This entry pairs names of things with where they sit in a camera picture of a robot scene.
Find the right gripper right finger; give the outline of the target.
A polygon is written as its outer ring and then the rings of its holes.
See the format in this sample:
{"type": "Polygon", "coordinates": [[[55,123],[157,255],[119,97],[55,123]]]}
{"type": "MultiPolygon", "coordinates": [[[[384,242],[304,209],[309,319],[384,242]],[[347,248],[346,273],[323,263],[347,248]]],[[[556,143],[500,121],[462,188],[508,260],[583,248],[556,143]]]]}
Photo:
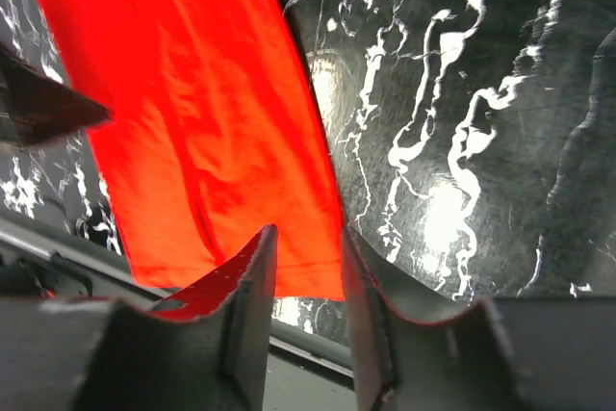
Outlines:
{"type": "Polygon", "coordinates": [[[341,236],[354,389],[361,410],[476,410],[485,400],[472,350],[483,306],[462,308],[380,257],[354,230],[341,236]]]}

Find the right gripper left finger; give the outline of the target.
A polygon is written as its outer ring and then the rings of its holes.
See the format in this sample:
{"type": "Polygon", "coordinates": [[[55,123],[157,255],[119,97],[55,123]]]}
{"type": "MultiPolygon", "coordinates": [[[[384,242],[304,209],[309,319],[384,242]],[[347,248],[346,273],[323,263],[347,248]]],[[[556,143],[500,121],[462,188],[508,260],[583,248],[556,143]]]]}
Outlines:
{"type": "Polygon", "coordinates": [[[263,407],[276,275],[277,229],[266,225],[221,267],[146,315],[153,343],[146,410],[263,407]]]}

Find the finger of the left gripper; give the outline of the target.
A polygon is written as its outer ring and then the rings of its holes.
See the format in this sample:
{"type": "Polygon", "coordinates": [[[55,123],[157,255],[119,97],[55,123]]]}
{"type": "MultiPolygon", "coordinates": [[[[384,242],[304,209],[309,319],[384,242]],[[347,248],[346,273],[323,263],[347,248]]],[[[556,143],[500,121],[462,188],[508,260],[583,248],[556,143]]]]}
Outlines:
{"type": "Polygon", "coordinates": [[[101,104],[39,73],[1,47],[1,144],[38,146],[106,122],[101,104]]]}

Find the red t-shirt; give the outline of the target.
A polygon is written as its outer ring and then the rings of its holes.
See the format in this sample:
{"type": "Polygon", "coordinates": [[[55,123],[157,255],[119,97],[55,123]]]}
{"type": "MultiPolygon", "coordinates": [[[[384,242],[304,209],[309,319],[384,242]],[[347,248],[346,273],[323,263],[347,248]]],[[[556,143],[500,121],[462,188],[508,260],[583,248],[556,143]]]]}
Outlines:
{"type": "Polygon", "coordinates": [[[278,230],[275,293],[343,296],[343,213],[278,0],[38,0],[91,130],[134,278],[181,288],[278,230]]]}

